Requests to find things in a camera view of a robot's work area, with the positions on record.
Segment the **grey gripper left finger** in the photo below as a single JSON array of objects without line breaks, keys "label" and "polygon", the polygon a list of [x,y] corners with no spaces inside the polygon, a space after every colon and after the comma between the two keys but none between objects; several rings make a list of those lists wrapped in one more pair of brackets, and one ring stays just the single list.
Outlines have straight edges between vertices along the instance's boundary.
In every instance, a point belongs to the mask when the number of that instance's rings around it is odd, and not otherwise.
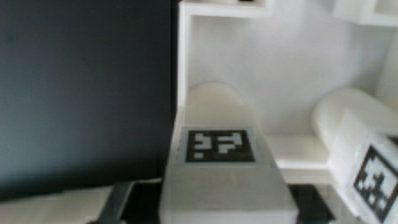
[{"label": "grey gripper left finger", "polygon": [[157,203],[157,180],[117,183],[97,218],[86,224],[159,224]]}]

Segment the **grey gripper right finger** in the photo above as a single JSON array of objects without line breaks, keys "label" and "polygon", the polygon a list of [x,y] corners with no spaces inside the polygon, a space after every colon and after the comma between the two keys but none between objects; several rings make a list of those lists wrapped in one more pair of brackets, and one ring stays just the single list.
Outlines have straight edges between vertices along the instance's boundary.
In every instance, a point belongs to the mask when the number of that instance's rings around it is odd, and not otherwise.
[{"label": "grey gripper right finger", "polygon": [[314,186],[310,184],[289,184],[287,187],[298,207],[296,224],[330,224],[335,217]]}]

